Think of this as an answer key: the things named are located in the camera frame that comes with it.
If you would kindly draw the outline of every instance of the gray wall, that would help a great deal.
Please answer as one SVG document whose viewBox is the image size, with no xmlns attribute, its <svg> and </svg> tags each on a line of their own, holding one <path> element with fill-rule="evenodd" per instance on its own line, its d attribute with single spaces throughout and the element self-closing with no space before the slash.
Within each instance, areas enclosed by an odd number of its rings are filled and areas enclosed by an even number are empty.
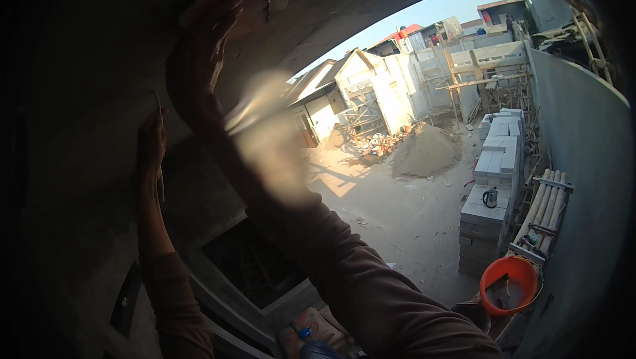
<svg viewBox="0 0 636 359">
<path fill-rule="evenodd" d="M 556 358 L 571 348 L 559 331 L 590 319 L 620 254 L 633 200 L 632 121 L 624 97 L 588 70 L 536 50 L 530 65 L 541 136 L 574 194 L 516 357 L 546 357 L 549 348 Z"/>
<path fill-rule="evenodd" d="M 531 0 L 528 7 L 534 18 L 537 29 L 543 32 L 561 28 L 569 23 L 574 15 L 564 0 Z"/>
</svg>

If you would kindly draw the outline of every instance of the rooftop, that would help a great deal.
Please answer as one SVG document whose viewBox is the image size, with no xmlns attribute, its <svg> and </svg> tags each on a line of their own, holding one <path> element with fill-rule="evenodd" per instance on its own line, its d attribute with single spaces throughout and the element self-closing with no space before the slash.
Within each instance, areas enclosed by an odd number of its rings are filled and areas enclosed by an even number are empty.
<svg viewBox="0 0 636 359">
<path fill-rule="evenodd" d="M 505 5 L 505 4 L 517 3 L 517 2 L 525 2 L 525 0 L 499 0 L 498 2 L 479 5 L 477 6 L 477 9 L 484 10 L 484 9 L 489 9 L 490 7 L 496 7 L 498 5 Z"/>
</svg>

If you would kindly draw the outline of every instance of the person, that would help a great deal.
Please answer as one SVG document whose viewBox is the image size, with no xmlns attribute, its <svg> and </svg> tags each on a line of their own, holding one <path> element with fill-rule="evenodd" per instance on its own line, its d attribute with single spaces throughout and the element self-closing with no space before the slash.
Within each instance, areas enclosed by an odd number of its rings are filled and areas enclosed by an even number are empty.
<svg viewBox="0 0 636 359">
<path fill-rule="evenodd" d="M 218 0 L 179 38 L 166 61 L 174 110 L 214 154 L 259 232 L 306 272 L 332 314 L 372 358 L 499 358 L 501 352 L 467 318 L 422 294 L 351 233 L 350 226 L 306 191 L 302 206 L 270 196 L 223 129 L 214 88 L 226 36 L 241 0 Z M 140 127 L 137 144 L 137 231 L 142 280 L 155 311 L 164 358 L 212 358 L 212 333 L 189 274 L 165 229 L 156 182 L 165 154 L 167 109 Z"/>
<path fill-rule="evenodd" d="M 510 18 L 510 14 L 505 15 L 505 29 L 510 32 L 510 36 L 513 38 L 513 42 L 516 42 L 516 35 L 513 29 L 513 20 Z"/>
</svg>

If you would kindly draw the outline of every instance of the rubble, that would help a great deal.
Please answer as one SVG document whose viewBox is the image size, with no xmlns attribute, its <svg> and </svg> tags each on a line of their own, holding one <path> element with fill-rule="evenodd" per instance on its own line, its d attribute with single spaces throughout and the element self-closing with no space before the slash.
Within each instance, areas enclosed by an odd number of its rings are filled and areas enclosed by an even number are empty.
<svg viewBox="0 0 636 359">
<path fill-rule="evenodd" d="M 376 155 L 380 157 L 385 153 L 390 154 L 393 152 L 393 147 L 398 142 L 404 141 L 404 139 L 408 136 L 409 132 L 397 132 L 390 136 L 382 134 L 381 132 L 376 132 L 374 135 L 358 138 L 355 146 L 363 156 Z"/>
</svg>

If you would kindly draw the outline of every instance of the sand pile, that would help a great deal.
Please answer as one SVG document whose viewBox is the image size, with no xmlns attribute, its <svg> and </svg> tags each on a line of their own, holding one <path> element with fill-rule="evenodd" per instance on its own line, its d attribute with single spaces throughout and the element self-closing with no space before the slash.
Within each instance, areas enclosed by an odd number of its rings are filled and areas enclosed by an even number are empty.
<svg viewBox="0 0 636 359">
<path fill-rule="evenodd" d="M 459 137 L 431 125 L 417 127 L 396 150 L 393 177 L 427 178 L 449 170 L 460 160 Z"/>
</svg>

